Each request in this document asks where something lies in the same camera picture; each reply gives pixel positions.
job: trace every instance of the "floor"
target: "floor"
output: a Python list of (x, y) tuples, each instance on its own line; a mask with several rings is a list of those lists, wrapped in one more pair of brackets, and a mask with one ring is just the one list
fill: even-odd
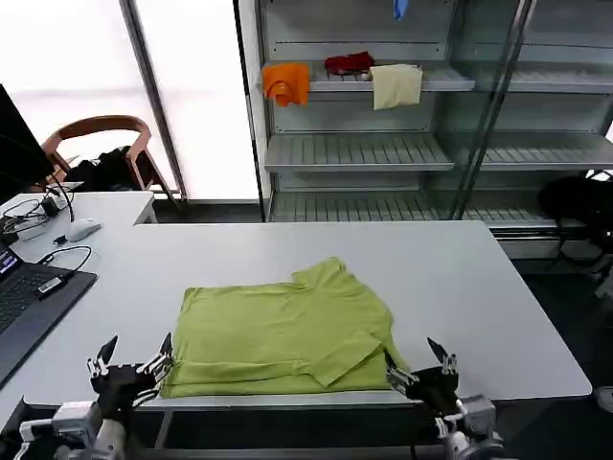
[[(259, 222), (255, 205), (191, 206), (178, 216), (156, 202), (160, 222)], [(584, 275), (531, 275), (528, 287), (549, 315), (579, 365), (596, 388), (613, 385), (613, 301), (592, 294)], [(510, 454), (522, 460), (612, 458), (613, 414), (589, 398), (554, 402), (507, 439)]]

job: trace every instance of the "red cloth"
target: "red cloth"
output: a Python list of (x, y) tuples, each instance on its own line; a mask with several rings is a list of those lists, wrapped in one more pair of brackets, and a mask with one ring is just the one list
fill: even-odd
[(365, 51), (357, 55), (329, 57), (325, 64), (329, 74), (348, 75), (368, 72), (375, 60)]

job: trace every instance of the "computer monitor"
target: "computer monitor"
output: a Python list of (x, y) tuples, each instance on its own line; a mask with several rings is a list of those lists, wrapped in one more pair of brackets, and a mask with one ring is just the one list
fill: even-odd
[(45, 152), (0, 84), (0, 203), (54, 171)]

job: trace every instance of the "chair backrest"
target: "chair backrest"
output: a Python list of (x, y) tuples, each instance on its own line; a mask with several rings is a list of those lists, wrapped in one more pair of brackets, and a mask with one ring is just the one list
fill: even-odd
[(147, 148), (147, 143), (151, 138), (151, 131), (143, 120), (129, 115), (104, 115), (101, 117), (78, 120), (77, 122), (58, 129), (41, 147), (45, 151), (47, 158), (49, 158), (55, 166), (58, 166), (64, 173), (68, 173), (70, 171), (70, 166), (57, 152), (57, 147), (62, 141), (74, 137), (86, 136), (87, 134), (93, 134), (95, 132), (115, 129), (126, 129), (138, 132), (139, 136), (132, 147), (141, 150)]

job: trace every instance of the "shelf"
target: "shelf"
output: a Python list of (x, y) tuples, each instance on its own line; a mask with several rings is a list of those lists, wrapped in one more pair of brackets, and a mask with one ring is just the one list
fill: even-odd
[[(478, 88), (489, 90), (493, 72), (486, 72)], [(613, 66), (553, 62), (520, 62), (513, 72), (510, 92), (613, 93)]]
[(448, 171), (453, 163), (431, 134), (277, 134), (266, 170), (282, 172)]
[[(556, 228), (540, 210), (537, 195), (538, 191), (475, 191), (463, 219), (482, 220), (490, 228)], [(582, 225), (570, 220), (564, 226)]]
[(438, 219), (419, 192), (279, 192), (273, 222), (340, 222)]
[[(469, 154), (469, 136), (450, 150)], [(594, 133), (498, 132), (492, 136), (481, 171), (583, 171), (613, 169), (613, 144)]]
[[(364, 80), (362, 75), (348, 75), (340, 77), (329, 74), (323, 61), (307, 62), (310, 67), (310, 92), (372, 92), (373, 83)], [(472, 91), (474, 80), (463, 77), (457, 70), (445, 62), (432, 62), (424, 64), (421, 91)]]

